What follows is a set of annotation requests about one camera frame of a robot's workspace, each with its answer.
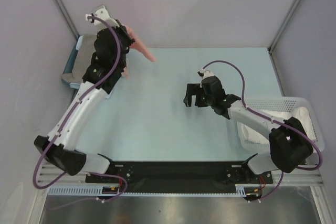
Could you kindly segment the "pink towel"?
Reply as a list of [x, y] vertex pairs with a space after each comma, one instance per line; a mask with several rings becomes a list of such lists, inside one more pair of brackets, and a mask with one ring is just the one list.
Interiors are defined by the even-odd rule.
[[125, 28], [130, 38], [134, 40], [130, 48], [140, 52], [150, 62], [156, 62], [155, 56], [148, 50], [148, 48], [146, 47], [144, 42], [140, 39], [140, 37], [136, 34], [136, 32], [127, 25], [125, 25]]

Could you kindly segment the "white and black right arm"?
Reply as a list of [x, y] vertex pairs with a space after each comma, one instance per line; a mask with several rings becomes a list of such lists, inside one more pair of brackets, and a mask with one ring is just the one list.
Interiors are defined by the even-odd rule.
[[312, 142], [298, 119], [284, 120], [248, 107], [242, 98], [227, 94], [216, 76], [187, 84], [185, 106], [191, 107], [193, 99], [195, 106], [209, 106], [217, 115], [244, 124], [269, 141], [269, 151], [250, 157], [241, 170], [243, 180], [248, 183], [254, 183], [262, 173], [271, 170], [291, 173], [313, 153]]

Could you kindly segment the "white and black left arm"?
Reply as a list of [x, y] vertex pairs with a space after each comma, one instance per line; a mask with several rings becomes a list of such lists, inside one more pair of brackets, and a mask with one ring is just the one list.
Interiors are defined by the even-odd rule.
[[97, 173], [104, 182], [115, 178], [116, 170], [109, 158], [86, 154], [77, 145], [89, 118], [122, 77], [127, 66], [126, 55], [133, 42], [123, 25], [100, 30], [77, 96], [53, 130], [47, 136], [37, 136], [34, 141], [46, 161], [71, 176], [86, 172]]

